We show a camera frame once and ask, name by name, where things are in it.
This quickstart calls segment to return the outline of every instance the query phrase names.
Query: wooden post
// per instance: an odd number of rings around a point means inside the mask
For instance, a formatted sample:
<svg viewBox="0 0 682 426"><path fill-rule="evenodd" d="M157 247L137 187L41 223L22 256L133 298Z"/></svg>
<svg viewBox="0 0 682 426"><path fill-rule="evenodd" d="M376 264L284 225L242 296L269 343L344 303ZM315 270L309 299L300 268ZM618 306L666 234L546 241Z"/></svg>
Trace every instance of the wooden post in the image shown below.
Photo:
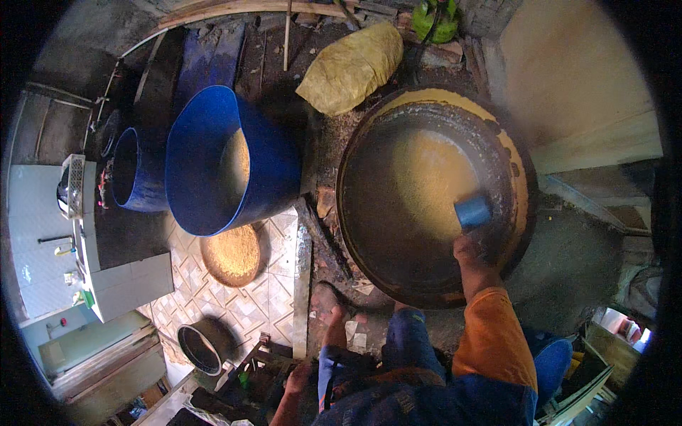
<svg viewBox="0 0 682 426"><path fill-rule="evenodd" d="M284 71L289 68L289 27L291 26L291 0L286 2L286 24L284 25Z"/></svg>

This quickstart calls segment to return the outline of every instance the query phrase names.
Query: person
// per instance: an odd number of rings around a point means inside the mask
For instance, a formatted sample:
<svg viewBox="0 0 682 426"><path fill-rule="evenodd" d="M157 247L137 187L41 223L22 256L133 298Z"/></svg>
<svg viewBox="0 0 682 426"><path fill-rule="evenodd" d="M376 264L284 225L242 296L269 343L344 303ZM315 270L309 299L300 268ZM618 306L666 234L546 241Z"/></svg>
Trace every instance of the person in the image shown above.
<svg viewBox="0 0 682 426"><path fill-rule="evenodd" d="M383 347L383 373L368 370L346 349L347 308L331 286L323 289L333 307L320 351L315 425L533 424L535 365L503 282L479 259L471 238L458 237L453 252L467 307L451 374L436 359L424 314L399 302ZM309 373L308 364L291 373L271 425L295 423Z"/></svg>

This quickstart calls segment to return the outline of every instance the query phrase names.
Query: green container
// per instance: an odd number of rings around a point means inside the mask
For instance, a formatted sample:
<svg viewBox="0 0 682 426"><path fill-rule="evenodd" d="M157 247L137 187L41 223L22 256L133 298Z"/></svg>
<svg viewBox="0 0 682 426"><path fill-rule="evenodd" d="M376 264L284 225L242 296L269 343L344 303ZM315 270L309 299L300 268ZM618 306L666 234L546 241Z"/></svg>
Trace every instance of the green container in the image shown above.
<svg viewBox="0 0 682 426"><path fill-rule="evenodd" d="M433 20L436 17L437 0L425 0L421 4L415 6L412 12L412 29L417 33L420 40L424 40L426 34L433 25ZM457 5L454 0L449 0L447 10L441 16L441 20L436 26L436 31L431 37L431 42L435 44L448 43L452 37L457 33L459 20L456 17Z"/></svg>

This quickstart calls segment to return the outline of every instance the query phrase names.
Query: dirt floor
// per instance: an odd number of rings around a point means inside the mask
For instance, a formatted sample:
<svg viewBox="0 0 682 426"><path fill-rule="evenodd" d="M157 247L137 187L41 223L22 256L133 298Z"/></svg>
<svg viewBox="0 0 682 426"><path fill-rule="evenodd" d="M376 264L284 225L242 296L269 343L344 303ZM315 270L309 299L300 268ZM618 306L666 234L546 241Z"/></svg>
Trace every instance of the dirt floor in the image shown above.
<svg viewBox="0 0 682 426"><path fill-rule="evenodd" d="M315 250L312 283L321 280L333 283L358 308L350 318L353 322L349 323L349 332L352 331L349 333L349 348L379 359L394 301L378 288L364 294L352 287L357 284L364 287L369 281L365 281L366 277L345 250L332 191L342 154L355 127L383 95L399 89L404 82L389 81L364 103L337 117L324 117L314 112L295 94L316 54L348 33L350 31L343 23L323 25L318 30L293 25L290 66L285 72L282 70L284 28L258 32L254 26L248 26L235 90L258 104L266 116L294 135L302 153L306 149L305 141L311 134L317 135L313 155L310 155L308 147L303 168L309 169L308 179L316 183L318 193L312 195L313 199L319 198L323 192L331 194L331 211L322 222L336 248L349 260L353 280L350 282L336 275L320 260ZM405 47L409 49L411 45L406 44ZM452 91L487 104L476 92L471 75L464 67L425 67L420 70L419 77L421 85L445 85ZM304 182L307 179L305 171L303 179ZM576 330L586 312L608 302L614 292L620 265L617 258L620 240L617 232L593 222L578 211L563 209L545 213L539 212L533 240L523 261L508 277L507 286L524 325L567 335ZM308 354L316 357L327 328L327 316L314 301L310 313ZM434 347L444 352L445 359L451 358L464 330L464 308L430 310L426 311L426 317ZM364 347L360 346L364 337L355 339L358 334L366 335Z"/></svg>

